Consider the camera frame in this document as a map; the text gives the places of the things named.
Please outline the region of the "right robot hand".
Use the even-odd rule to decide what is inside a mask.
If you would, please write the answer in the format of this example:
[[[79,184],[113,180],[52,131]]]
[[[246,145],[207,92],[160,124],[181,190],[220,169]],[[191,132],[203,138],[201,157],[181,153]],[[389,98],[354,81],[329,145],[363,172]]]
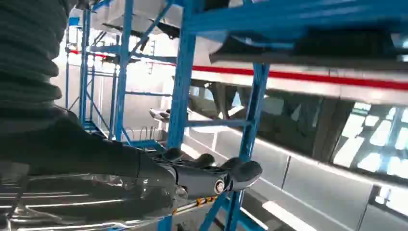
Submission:
[[[151,184],[155,189],[183,188],[190,199],[216,196],[250,187],[262,174],[255,161],[232,158],[214,167],[203,154],[194,161],[171,161],[151,153],[87,133],[71,111],[60,107],[47,110],[0,111],[0,180],[12,182],[83,177],[74,188],[90,185],[98,178],[102,187],[121,193]]]

